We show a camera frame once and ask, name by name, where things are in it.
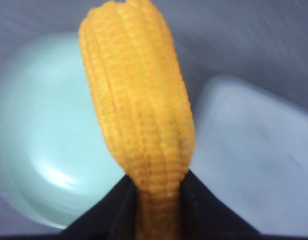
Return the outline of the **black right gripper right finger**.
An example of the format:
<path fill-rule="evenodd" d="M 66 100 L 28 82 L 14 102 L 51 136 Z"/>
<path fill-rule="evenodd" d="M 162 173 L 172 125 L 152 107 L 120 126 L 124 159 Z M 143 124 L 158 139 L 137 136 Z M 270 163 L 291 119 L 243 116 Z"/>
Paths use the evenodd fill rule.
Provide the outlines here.
<path fill-rule="evenodd" d="M 181 216 L 184 237 L 261 236 L 256 228 L 219 200 L 192 171 L 181 182 Z"/>

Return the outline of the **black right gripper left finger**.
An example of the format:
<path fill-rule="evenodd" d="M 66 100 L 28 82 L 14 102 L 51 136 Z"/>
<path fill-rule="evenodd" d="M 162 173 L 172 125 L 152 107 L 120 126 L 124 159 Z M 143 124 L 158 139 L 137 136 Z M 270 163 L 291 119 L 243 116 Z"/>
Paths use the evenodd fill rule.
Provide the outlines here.
<path fill-rule="evenodd" d="M 62 237 L 134 237 L 136 190 L 123 176 L 105 197 L 60 233 Z"/>

